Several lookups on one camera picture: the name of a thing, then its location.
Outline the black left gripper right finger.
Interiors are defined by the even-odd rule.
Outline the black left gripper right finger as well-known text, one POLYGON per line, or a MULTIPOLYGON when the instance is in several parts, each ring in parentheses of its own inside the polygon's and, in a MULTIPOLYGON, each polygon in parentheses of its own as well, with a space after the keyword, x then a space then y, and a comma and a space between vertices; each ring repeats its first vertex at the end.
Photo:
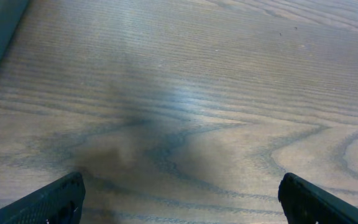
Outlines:
POLYGON ((278 188, 288 224, 358 224, 358 208, 287 172, 278 188))

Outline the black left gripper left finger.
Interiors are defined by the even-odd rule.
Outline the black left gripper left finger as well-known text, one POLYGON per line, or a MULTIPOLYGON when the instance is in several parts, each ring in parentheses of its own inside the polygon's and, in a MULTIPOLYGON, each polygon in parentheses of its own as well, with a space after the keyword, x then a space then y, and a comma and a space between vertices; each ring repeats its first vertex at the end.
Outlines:
POLYGON ((62 178, 0 209, 0 224, 79 224, 85 185, 79 172, 62 178))

